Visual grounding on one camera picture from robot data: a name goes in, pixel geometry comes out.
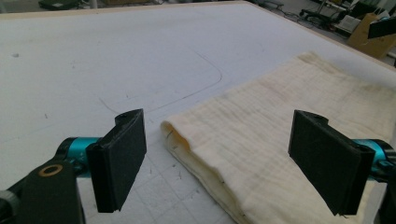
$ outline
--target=white surface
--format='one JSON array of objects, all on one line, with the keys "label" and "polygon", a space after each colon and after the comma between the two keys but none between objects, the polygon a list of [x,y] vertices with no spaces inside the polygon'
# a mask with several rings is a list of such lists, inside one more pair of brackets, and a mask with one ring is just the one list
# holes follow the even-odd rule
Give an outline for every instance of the white surface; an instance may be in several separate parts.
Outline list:
[{"label": "white surface", "polygon": [[148,154],[127,202],[97,214],[80,180],[88,223],[232,223],[164,148],[162,120],[309,50],[396,88],[394,70],[250,4],[143,9],[0,17],[0,189],[65,138],[103,136],[117,113],[143,107]]}]

